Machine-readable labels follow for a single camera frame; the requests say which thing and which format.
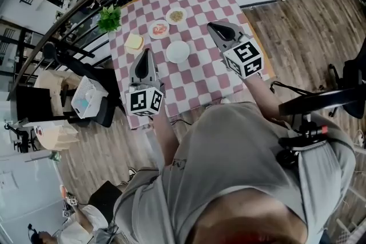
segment forearm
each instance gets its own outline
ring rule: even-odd
[[[160,107],[159,114],[154,116],[154,129],[164,156],[165,166],[169,166],[173,163],[174,155],[179,147],[179,141],[166,115],[164,101]]]
[[[72,206],[75,211],[75,218],[76,221],[82,226],[88,233],[93,232],[93,225],[90,223],[90,221],[87,219],[85,214],[79,209],[78,206]]]
[[[244,80],[245,85],[256,101],[264,118],[281,120],[279,105],[282,103],[269,89],[265,82],[257,75]]]

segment seated person in white shirt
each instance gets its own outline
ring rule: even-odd
[[[130,180],[135,173],[134,169],[129,169]],[[93,237],[93,232],[107,229],[113,221],[114,204],[127,185],[127,182],[121,182],[118,186],[114,186],[109,181],[105,182],[91,195],[88,205],[82,209],[79,209],[78,206],[72,206],[74,214],[62,225],[56,236],[42,231],[39,232],[39,237],[31,238],[32,244],[88,243]]]

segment green leaf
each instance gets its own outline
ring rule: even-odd
[[[113,12],[113,10],[114,10],[113,5],[109,6],[109,8],[108,8],[108,13],[112,13],[112,12]]]

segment black fabric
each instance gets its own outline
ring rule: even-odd
[[[109,181],[105,182],[89,199],[88,204],[96,207],[106,218],[108,225],[113,220],[113,208],[122,191]]]

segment white shirt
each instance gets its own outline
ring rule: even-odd
[[[93,225],[93,231],[108,228],[108,222],[103,214],[94,206],[87,205],[81,209],[89,222]],[[77,221],[73,214],[62,226],[57,241],[58,244],[84,244],[92,239],[89,234]]]

